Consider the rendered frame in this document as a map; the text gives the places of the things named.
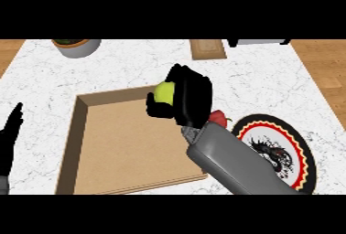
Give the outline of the white plate with dragon print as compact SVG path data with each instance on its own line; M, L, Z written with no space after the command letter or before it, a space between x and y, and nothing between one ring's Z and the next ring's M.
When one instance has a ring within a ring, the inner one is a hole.
M250 114L235 123L231 133L271 163L288 186L312 194L316 186L315 159L293 126L272 115Z

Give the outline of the wooden cutting board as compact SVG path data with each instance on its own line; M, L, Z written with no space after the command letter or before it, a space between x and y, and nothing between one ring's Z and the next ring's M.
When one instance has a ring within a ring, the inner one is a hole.
M191 39L192 59L225 59L226 51L220 39Z

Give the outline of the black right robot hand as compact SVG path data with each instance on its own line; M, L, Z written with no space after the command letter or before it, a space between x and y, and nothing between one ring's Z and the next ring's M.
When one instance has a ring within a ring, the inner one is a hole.
M210 78L174 64L166 81L174 83L173 104L154 100L148 93L146 113L149 117L174 119L176 124L200 129L208 121L213 106L213 84Z

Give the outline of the red pepper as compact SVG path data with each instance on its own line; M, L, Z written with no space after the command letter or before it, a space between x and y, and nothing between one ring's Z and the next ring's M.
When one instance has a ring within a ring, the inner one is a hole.
M226 128L228 127L228 122L231 122L231 119L220 110L216 110L210 114L208 122L214 122L223 128Z

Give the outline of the grey plant pot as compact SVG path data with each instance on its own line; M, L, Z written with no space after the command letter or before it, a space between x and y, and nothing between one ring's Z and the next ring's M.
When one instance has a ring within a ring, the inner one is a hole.
M53 41L61 54L69 59L87 57L99 48L102 41L99 39L83 39L74 44L62 45Z

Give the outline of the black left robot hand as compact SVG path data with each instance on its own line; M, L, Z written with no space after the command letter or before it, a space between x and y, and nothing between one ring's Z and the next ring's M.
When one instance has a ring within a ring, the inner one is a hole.
M13 147L24 123L24 104L19 102L7 117L4 128L0 130L0 176L7 176L13 161Z

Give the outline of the brown cardboard box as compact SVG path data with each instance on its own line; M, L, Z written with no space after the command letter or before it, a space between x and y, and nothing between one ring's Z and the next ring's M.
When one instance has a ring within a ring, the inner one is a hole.
M151 86L75 97L55 192L127 194L207 177L171 119L146 114Z

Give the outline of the grey and black appliance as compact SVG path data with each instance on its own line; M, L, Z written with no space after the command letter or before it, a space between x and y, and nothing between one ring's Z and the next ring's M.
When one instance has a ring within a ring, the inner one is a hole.
M288 45L290 39L228 39L228 45L235 48L240 45L256 45L256 44L279 44Z

